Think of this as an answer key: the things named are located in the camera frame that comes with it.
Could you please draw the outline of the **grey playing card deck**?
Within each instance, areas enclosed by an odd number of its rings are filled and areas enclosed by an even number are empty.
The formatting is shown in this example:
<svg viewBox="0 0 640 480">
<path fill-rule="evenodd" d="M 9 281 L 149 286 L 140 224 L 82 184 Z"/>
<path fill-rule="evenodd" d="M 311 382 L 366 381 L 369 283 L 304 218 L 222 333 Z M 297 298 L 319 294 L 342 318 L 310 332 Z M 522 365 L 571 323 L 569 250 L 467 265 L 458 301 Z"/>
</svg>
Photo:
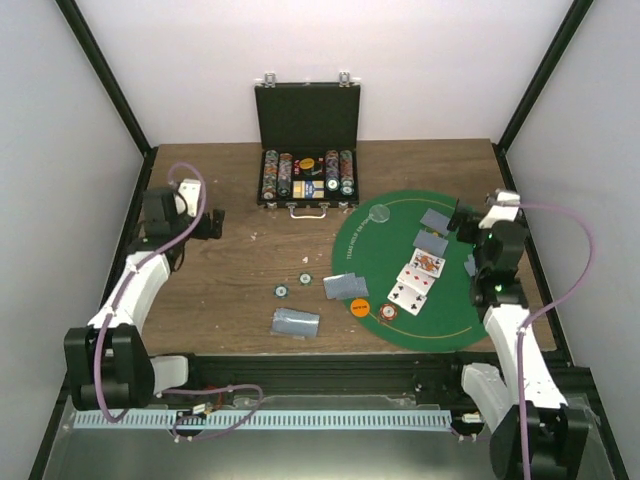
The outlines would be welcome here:
<svg viewBox="0 0 640 480">
<path fill-rule="evenodd" d="M 320 316 L 315 313 L 277 308 L 271 324 L 273 334 L 301 338 L 315 338 L 318 333 Z"/>
</svg>

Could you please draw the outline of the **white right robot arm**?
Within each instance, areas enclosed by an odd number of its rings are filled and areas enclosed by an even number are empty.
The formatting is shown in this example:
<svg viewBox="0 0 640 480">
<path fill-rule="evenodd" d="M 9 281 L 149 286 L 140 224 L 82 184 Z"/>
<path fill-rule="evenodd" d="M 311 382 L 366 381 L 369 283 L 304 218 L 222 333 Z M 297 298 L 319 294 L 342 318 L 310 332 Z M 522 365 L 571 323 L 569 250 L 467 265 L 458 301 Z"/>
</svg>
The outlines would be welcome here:
<svg viewBox="0 0 640 480">
<path fill-rule="evenodd" d="M 490 462 L 499 479 L 574 479 L 589 422 L 554 382 L 531 325 L 517 276 L 529 231 L 519 194 L 497 190 L 485 214 L 456 205 L 448 228 L 472 247 L 470 301 L 499 364 L 471 363 L 444 378 L 447 396 L 473 400 L 490 431 Z"/>
</svg>

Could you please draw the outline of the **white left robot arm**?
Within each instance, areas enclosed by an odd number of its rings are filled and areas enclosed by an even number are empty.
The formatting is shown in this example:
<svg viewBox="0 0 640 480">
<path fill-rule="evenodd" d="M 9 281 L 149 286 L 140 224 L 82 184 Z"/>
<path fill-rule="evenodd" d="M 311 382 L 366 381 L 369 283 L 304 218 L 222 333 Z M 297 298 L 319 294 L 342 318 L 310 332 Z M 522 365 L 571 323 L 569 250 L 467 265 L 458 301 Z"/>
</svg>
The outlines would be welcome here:
<svg viewBox="0 0 640 480">
<path fill-rule="evenodd" d="M 156 187 L 143 195 L 142 234 L 129 245 L 124 270 L 99 312 L 72 328 L 63 346 L 70 394 L 79 411 L 118 417 L 146 407 L 169 389 L 181 403 L 196 402 L 203 377 L 184 355 L 150 357 L 141 338 L 151 306 L 180 267 L 189 239 L 218 239 L 224 213 L 206 212 L 201 181 Z"/>
</svg>

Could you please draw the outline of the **chip row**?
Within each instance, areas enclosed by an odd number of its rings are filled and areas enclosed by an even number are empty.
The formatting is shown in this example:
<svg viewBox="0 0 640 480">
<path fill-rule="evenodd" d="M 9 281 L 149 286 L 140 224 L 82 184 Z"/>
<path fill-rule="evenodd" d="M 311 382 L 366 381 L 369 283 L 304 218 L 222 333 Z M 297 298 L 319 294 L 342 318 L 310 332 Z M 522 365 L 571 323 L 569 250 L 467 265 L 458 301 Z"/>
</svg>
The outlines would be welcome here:
<svg viewBox="0 0 640 480">
<path fill-rule="evenodd" d="M 354 162 L 353 154 L 350 150 L 342 150 L 339 153 L 340 168 L 340 191 L 343 195 L 354 193 Z"/>
<path fill-rule="evenodd" d="M 277 194 L 279 154 L 276 150 L 265 152 L 261 196 L 264 200 L 272 200 Z"/>
<path fill-rule="evenodd" d="M 280 197 L 287 197 L 292 188 L 293 156 L 281 153 L 278 161 L 277 192 Z"/>
<path fill-rule="evenodd" d="M 340 187 L 339 154 L 336 150 L 328 150 L 325 154 L 325 187 L 335 192 Z"/>
</svg>

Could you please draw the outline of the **black poker chip case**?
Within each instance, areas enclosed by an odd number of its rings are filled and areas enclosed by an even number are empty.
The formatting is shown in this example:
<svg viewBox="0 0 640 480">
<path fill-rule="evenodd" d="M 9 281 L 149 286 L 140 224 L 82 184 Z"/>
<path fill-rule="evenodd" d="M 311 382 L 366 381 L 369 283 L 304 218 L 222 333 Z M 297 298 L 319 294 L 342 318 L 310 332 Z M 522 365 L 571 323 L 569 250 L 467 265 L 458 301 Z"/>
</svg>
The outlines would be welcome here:
<svg viewBox="0 0 640 480">
<path fill-rule="evenodd" d="M 361 84 L 350 74 L 341 72 L 331 82 L 279 82 L 273 73 L 264 75 L 254 86 L 259 125 L 261 159 L 256 203 L 268 209 L 286 209 L 293 219 L 311 219 L 303 209 L 318 209 L 322 219 L 331 208 L 347 210 L 359 205 L 357 138 L 360 116 Z M 280 197 L 272 200 L 261 196 L 265 152 L 293 156 L 292 188 L 295 180 L 322 180 L 325 183 L 325 154 L 328 150 L 350 150 L 354 162 L 354 193 L 343 195 L 340 187 L 331 192 L 325 187 L 325 198 L 300 200 Z M 314 167 L 303 170 L 299 162 L 313 158 Z"/>
</svg>

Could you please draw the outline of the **clear dealer button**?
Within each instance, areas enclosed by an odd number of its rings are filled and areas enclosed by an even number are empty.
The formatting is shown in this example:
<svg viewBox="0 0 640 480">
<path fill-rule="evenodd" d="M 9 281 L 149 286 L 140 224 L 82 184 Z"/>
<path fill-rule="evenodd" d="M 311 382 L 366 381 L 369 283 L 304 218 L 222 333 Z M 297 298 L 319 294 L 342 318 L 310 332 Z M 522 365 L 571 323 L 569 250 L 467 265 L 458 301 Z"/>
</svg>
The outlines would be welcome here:
<svg viewBox="0 0 640 480">
<path fill-rule="evenodd" d="M 377 224 L 384 224 L 390 219 L 390 209 L 385 204 L 375 204 L 369 209 L 369 219 Z"/>
</svg>

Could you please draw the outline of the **yellow dealer chip in case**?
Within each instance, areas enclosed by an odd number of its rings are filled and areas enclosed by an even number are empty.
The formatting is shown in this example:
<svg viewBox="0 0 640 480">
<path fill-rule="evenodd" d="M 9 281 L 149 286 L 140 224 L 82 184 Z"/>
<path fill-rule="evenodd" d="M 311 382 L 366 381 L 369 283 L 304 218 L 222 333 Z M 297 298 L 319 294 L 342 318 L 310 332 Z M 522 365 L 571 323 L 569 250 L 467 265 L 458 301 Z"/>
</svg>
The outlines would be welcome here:
<svg viewBox="0 0 640 480">
<path fill-rule="evenodd" d="M 299 166 L 303 170 L 310 170 L 314 167 L 315 161 L 313 158 L 304 158 L 299 162 Z"/>
</svg>

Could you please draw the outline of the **four of diamonds card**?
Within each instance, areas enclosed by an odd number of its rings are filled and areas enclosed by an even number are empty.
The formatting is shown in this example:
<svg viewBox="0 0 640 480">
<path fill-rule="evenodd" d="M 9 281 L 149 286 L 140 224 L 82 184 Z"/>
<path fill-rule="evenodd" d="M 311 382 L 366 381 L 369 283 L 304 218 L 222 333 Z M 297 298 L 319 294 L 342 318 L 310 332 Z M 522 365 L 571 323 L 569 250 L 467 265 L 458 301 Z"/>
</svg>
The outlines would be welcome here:
<svg viewBox="0 0 640 480">
<path fill-rule="evenodd" d="M 413 267 L 410 264 L 405 264 L 401 271 L 398 273 L 396 280 L 409 288 L 415 290 L 421 295 L 427 295 L 433 284 L 435 278 L 428 275 L 423 270 Z"/>
</svg>

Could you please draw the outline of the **four of clubs card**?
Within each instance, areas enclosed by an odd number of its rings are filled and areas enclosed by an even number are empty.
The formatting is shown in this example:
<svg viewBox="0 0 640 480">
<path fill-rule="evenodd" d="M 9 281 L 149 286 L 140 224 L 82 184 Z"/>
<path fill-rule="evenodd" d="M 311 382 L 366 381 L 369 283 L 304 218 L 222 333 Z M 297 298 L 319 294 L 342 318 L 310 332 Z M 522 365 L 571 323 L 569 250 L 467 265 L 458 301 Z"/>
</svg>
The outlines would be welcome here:
<svg viewBox="0 0 640 480">
<path fill-rule="evenodd" d="M 427 297 L 402 282 L 396 282 L 387 295 L 389 301 L 410 313 L 417 316 Z"/>
</svg>

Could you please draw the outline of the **chip row far left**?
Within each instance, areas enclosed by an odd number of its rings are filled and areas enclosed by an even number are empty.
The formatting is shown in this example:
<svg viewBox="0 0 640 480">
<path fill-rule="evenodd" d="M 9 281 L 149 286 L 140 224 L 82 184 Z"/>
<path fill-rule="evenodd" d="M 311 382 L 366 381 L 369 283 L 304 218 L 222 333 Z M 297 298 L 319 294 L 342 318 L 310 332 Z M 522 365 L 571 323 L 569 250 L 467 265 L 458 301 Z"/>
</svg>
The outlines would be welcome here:
<svg viewBox="0 0 640 480">
<path fill-rule="evenodd" d="M 272 200 L 277 194 L 279 154 L 276 150 L 265 152 L 261 196 L 264 200 Z"/>
</svg>

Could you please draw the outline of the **red poker chip stack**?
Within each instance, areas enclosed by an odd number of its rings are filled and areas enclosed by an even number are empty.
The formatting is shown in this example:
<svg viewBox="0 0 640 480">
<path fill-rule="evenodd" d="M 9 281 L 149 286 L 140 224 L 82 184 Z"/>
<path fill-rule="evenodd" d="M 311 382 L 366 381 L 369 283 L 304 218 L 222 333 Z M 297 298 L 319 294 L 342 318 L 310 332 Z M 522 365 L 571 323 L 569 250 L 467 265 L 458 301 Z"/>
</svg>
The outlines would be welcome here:
<svg viewBox="0 0 640 480">
<path fill-rule="evenodd" d="M 397 306 L 393 303 L 383 304 L 378 311 L 378 319 L 383 323 L 390 323 L 396 319 L 398 315 Z"/>
</svg>

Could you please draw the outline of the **orange big blind button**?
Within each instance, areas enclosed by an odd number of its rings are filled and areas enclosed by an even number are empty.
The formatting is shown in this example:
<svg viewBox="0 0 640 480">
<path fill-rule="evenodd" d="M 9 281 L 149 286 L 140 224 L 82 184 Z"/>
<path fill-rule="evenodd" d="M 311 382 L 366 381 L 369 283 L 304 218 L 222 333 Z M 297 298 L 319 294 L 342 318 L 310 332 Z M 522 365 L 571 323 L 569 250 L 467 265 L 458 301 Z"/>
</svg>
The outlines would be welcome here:
<svg viewBox="0 0 640 480">
<path fill-rule="evenodd" d="M 370 311 L 370 303 L 365 298 L 355 298 L 350 303 L 350 312 L 356 318 L 367 317 Z"/>
</svg>

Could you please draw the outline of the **light blue slotted strip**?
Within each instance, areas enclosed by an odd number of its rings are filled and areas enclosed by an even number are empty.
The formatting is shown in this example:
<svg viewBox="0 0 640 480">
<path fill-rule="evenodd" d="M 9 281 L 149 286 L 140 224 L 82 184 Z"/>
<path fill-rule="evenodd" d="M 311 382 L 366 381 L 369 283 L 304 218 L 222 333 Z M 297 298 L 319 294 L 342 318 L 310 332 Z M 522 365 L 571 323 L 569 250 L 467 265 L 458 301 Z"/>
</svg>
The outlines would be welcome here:
<svg viewBox="0 0 640 480">
<path fill-rule="evenodd" d="M 118 423 L 109 423 L 99 412 L 78 412 L 76 429 L 223 430 L 245 418 L 240 411 L 218 411 L 205 418 L 179 422 L 176 410 L 137 410 Z M 439 410 L 262 410 L 242 427 L 251 430 L 407 430 L 447 431 L 451 414 Z"/>
</svg>

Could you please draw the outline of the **round green poker mat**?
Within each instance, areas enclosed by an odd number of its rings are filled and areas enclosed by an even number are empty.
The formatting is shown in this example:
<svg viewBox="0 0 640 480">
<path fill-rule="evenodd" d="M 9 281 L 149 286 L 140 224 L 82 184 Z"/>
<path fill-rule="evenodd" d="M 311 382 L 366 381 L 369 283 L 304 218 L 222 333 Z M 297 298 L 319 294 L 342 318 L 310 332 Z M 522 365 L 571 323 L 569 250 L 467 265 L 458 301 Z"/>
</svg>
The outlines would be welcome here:
<svg viewBox="0 0 640 480">
<path fill-rule="evenodd" d="M 384 224 L 372 222 L 369 209 L 385 204 L 390 219 Z M 420 313 L 413 316 L 398 308 L 390 323 L 380 322 L 379 308 L 388 303 L 387 295 L 396 277 L 411 260 L 413 241 L 428 209 L 447 216 L 454 212 L 456 199 L 424 190 L 398 190 L 379 195 L 360 204 L 345 220 L 336 235 L 331 257 L 334 275 L 354 273 L 364 277 L 369 291 L 371 312 L 359 320 L 369 332 L 389 344 L 412 351 L 441 353 L 464 350 L 487 337 L 469 298 L 471 277 L 464 262 L 472 246 L 460 243 L 453 233 L 449 241 L 441 276 L 427 294 Z"/>
</svg>

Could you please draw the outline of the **blue poker chip stack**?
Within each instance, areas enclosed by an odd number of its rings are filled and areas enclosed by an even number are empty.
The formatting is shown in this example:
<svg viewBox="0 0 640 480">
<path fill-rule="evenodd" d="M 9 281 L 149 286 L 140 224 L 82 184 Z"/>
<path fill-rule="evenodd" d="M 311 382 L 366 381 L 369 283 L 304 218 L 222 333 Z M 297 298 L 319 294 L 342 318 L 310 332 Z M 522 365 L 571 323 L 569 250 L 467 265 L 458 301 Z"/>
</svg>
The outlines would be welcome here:
<svg viewBox="0 0 640 480">
<path fill-rule="evenodd" d="M 283 299 L 289 295 L 289 287 L 285 284 L 278 284 L 274 287 L 274 296 Z"/>
</svg>

